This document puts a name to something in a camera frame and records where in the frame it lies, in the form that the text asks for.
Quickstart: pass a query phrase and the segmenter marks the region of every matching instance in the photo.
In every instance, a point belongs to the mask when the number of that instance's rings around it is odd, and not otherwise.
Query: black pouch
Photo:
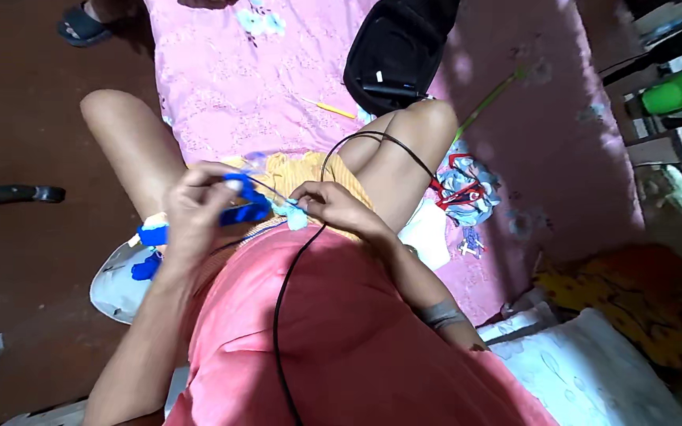
[[[346,58],[346,90],[377,116],[425,98],[459,0],[380,0]]]

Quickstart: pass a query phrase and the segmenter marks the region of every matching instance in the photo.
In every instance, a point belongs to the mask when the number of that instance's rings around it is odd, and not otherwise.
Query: brown floor
[[[113,88],[157,108],[154,64],[122,39],[66,44],[55,24],[74,2],[0,0],[0,184],[67,190],[59,205],[0,206],[0,422],[85,396],[126,327],[88,290],[138,218],[78,102]]]

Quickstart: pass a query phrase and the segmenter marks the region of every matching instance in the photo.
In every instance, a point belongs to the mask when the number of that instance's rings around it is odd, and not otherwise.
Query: pink shirt
[[[293,424],[272,317],[291,260],[317,231],[256,237],[214,281],[166,424]],[[461,353],[412,314],[359,245],[324,231],[280,310],[287,382],[305,424],[556,424],[489,352]]]

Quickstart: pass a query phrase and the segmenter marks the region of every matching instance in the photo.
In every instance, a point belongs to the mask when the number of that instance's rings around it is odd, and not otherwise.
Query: yellow crochet hook
[[[318,108],[322,108],[322,109],[324,109],[325,111],[335,112],[336,114],[341,114],[341,115],[343,115],[344,117],[349,117],[349,118],[356,118],[356,117],[357,117],[355,114],[352,114],[351,112],[346,112],[346,111],[340,110],[340,109],[338,109],[338,108],[336,108],[336,107],[332,107],[332,106],[330,106],[330,105],[328,105],[328,104],[324,104],[323,102],[310,101],[310,100],[307,99],[307,98],[302,98],[302,99],[305,100],[305,101],[307,101],[307,102],[309,102],[309,103],[311,103],[311,104],[317,105]]]

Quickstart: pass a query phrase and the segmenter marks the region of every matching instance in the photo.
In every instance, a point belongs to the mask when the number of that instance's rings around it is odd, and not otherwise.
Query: bed
[[[301,97],[358,112],[342,75],[374,1],[239,0],[221,10],[146,3],[162,117],[186,162],[327,151],[364,124]],[[462,230],[449,223],[450,261],[437,270],[474,324],[528,288],[541,250],[580,258],[643,231],[573,2],[463,1],[430,93],[464,120],[518,64],[532,78],[513,82],[461,138],[502,186],[492,217],[475,228],[487,251],[463,255]]]

